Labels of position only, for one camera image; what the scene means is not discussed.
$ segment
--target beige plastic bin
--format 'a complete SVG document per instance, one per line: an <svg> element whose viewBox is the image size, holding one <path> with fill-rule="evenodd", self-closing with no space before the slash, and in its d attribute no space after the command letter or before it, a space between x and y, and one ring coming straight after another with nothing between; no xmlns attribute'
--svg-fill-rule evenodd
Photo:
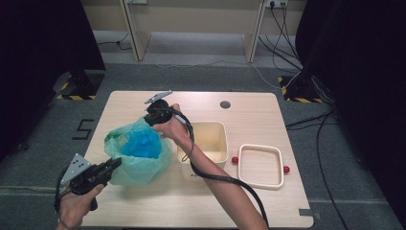
<svg viewBox="0 0 406 230"><path fill-rule="evenodd" d="M224 169L228 159L227 136L224 125L220 122L200 122L192 123L192 126L194 142L206 156L213 160L221 169ZM178 147L177 157L181 164L184 178L187 180L202 180L202 178L197 176L192 170L189 158L185 162L182 162L184 156L185 152Z"/></svg>

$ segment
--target red ball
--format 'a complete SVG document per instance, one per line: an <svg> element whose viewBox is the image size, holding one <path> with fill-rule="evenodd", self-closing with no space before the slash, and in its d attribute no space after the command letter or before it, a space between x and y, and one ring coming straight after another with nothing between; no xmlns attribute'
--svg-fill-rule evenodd
<svg viewBox="0 0 406 230"><path fill-rule="evenodd" d="M238 163L238 157L233 156L233 158L231 158L231 162L233 162L234 164Z"/></svg>
<svg viewBox="0 0 406 230"><path fill-rule="evenodd" d="M289 173L290 172L290 168L288 166L283 166L283 172L284 173Z"/></svg>

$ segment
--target gray carpet floor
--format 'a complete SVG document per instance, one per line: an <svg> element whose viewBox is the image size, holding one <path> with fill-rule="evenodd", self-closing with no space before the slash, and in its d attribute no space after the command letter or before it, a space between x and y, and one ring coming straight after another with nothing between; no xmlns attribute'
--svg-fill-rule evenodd
<svg viewBox="0 0 406 230"><path fill-rule="evenodd" d="M285 75L275 68L259 68L263 77L279 86ZM56 83L58 91L67 76ZM16 151L0 165L0 229L54 229L54 195L62 168L75 153L84 155L108 96L115 90L272 92L277 95L285 124L319 116L330 110L326 103L292 103L280 89L264 82L254 68L195 66L159 68L155 65L106 64L95 100L53 100L26 141L27 150ZM77 131L91 129L87 132ZM301 172L304 189L314 214L310 229L344 229L327 193L326 183L337 209L349 229L402 229L371 173L358 163L339 121L331 116L320 137L322 178L317 154L315 121L303 129L289 130L289 139ZM82 229L118 229L83 227Z"/></svg>

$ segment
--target green translucent plastic bag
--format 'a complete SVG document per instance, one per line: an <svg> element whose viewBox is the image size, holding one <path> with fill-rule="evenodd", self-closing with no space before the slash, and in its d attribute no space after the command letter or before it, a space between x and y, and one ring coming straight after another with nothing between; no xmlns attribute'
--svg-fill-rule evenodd
<svg viewBox="0 0 406 230"><path fill-rule="evenodd" d="M144 118L111 130L104 138L104 151L113 159L122 158L110 180L115 185L146 185L170 164L168 139L160 138Z"/></svg>

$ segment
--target black stand base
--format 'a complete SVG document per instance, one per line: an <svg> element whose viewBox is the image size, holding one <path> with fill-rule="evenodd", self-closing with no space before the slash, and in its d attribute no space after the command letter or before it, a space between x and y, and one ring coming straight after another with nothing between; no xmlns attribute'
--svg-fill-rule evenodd
<svg viewBox="0 0 406 230"><path fill-rule="evenodd" d="M322 103L312 83L306 88L299 88L292 76L282 76L278 81L282 88L283 97L286 101L297 103Z"/></svg>
<svg viewBox="0 0 406 230"><path fill-rule="evenodd" d="M63 85L57 99L94 100L104 78L104 74L86 74L86 80L73 76Z"/></svg>

